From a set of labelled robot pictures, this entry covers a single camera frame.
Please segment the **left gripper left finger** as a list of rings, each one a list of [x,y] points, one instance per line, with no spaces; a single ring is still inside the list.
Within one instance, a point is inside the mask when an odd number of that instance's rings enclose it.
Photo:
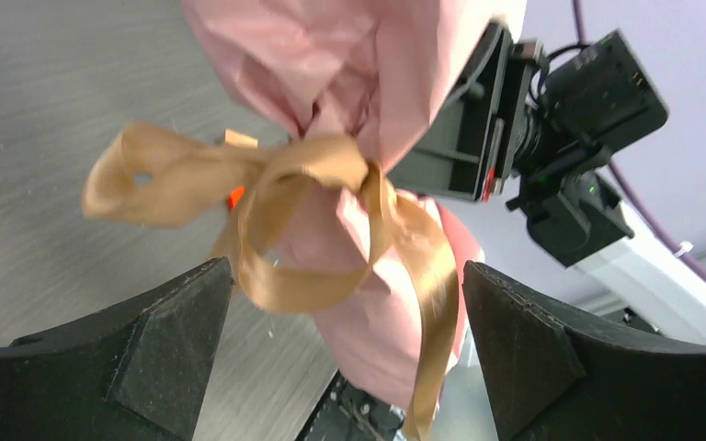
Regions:
[[[0,440],[189,440],[233,291],[214,259],[0,347]]]

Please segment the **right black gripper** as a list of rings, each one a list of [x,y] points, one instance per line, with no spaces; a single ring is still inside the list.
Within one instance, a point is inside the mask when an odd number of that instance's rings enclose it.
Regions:
[[[392,183],[481,201],[517,172],[507,209],[521,211],[531,240],[565,267],[632,238],[621,196],[597,170],[661,129],[668,109],[620,29],[575,49],[541,76],[531,107],[542,44],[515,42],[489,22],[434,122],[389,173]]]

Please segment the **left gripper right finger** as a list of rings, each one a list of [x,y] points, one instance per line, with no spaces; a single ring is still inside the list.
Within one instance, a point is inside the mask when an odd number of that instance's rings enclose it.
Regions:
[[[706,345],[649,334],[482,263],[464,298],[502,440],[706,440]]]

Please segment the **tan ribbon bow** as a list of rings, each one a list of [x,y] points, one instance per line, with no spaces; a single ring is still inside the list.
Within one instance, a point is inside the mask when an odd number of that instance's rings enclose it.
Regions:
[[[457,267],[438,223],[400,195],[347,136],[259,149],[210,146],[145,123],[102,153],[81,196],[93,218],[176,227],[222,203],[239,204],[211,248],[244,294],[276,313],[310,313],[350,297],[395,252],[416,295],[420,352],[405,434],[427,440],[459,311]]]

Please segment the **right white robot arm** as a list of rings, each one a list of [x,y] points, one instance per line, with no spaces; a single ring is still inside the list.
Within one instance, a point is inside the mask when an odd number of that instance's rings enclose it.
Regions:
[[[687,268],[598,173],[662,128],[666,105],[627,40],[613,31],[564,47],[514,41],[491,20],[435,121],[390,172],[417,194],[486,201],[519,177],[509,210],[533,242],[600,282],[666,336],[706,345],[706,282]]]

